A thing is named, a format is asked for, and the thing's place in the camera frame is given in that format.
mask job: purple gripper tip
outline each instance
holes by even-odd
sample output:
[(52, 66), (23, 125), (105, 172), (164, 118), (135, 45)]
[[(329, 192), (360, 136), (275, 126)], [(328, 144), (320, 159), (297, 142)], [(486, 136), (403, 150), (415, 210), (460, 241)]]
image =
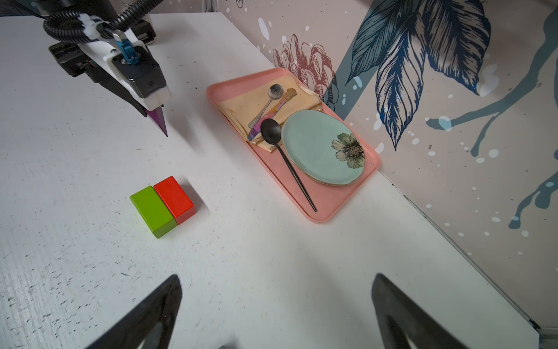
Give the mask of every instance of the purple gripper tip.
[(153, 111), (146, 110), (146, 113), (149, 116), (149, 118), (151, 120), (153, 120), (153, 122), (161, 129), (161, 131), (163, 131), (165, 136), (168, 137), (169, 134), (167, 133), (167, 126), (165, 125), (165, 117), (163, 116), (163, 108), (158, 107), (157, 109), (154, 109)]

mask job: blue connector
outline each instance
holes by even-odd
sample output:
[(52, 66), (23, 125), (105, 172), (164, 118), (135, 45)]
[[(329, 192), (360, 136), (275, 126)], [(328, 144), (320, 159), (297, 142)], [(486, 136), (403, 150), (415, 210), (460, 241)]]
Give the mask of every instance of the blue connector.
[(126, 62), (130, 63), (131, 65), (136, 65), (140, 61), (140, 57), (137, 55), (132, 43), (126, 38), (126, 34), (120, 30), (115, 30), (113, 32), (114, 40), (122, 52), (124, 59)]

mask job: mint green plate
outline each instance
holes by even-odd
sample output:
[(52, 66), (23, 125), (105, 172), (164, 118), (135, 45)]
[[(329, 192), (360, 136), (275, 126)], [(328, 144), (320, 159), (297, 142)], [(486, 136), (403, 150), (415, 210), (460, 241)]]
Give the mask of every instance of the mint green plate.
[(291, 115), (281, 132), (291, 161), (318, 182), (346, 185), (364, 171), (364, 152), (342, 122), (325, 113), (304, 110)]

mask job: white table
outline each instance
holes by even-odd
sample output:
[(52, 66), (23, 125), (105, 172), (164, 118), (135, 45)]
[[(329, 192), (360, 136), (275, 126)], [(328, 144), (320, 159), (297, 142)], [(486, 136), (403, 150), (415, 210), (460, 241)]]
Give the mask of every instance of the white table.
[[(304, 218), (205, 97), (272, 64), (220, 13), (152, 19), (168, 138), (66, 75), (40, 20), (0, 18), (16, 34), (0, 39), (0, 348), (84, 347), (173, 273), (173, 348), (380, 348), (378, 272), (470, 348), (537, 347), (382, 174), (330, 222)], [(157, 240), (128, 197), (169, 175), (198, 212)]]

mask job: green block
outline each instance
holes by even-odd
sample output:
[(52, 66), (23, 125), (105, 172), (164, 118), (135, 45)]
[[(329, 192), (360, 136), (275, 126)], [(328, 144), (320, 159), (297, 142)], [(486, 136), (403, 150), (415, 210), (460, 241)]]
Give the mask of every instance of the green block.
[(176, 227), (176, 221), (153, 187), (149, 186), (130, 197), (149, 230), (156, 238)]

